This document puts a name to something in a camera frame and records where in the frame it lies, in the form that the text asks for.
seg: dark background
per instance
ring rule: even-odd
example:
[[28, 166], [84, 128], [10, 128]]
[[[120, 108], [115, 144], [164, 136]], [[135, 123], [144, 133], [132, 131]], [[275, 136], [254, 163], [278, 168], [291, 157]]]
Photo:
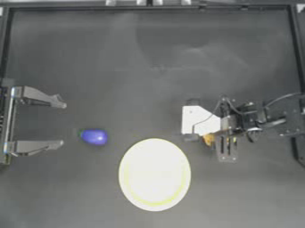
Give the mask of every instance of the dark background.
[[[1, 172], [1, 227], [303, 225], [305, 170], [289, 140], [242, 139], [233, 165], [179, 136], [180, 107], [191, 97], [211, 110], [221, 94], [238, 104], [299, 90], [285, 11], [20, 11], [5, 76], [59, 93], [68, 108], [19, 109], [16, 138], [63, 139], [65, 145], [13, 159]], [[85, 127], [107, 130], [103, 148], [79, 140]], [[191, 167], [184, 199], [159, 213], [136, 208], [118, 183], [126, 150], [148, 137], [172, 141]]]

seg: blue object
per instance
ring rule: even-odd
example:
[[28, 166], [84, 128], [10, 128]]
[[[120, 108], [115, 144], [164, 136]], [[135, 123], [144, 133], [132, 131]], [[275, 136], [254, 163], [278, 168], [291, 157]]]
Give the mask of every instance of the blue object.
[[92, 145], [105, 145], [108, 135], [101, 129], [85, 129], [80, 131], [80, 138]]

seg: yellow object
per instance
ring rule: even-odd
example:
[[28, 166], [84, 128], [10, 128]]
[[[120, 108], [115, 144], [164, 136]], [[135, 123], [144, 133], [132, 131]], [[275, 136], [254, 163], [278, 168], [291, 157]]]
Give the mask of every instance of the yellow object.
[[123, 156], [119, 184], [136, 207], [160, 211], [175, 206], [191, 184], [191, 167], [179, 147], [156, 138], [138, 142]]
[[206, 145], [211, 147], [214, 143], [214, 134], [206, 134], [202, 138]]

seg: purple ball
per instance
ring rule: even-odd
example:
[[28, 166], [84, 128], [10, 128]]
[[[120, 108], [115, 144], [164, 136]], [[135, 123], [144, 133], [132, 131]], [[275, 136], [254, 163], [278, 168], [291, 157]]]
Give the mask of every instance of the purple ball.
[[85, 129], [80, 132], [81, 139], [92, 145], [105, 145], [108, 135], [101, 129]]

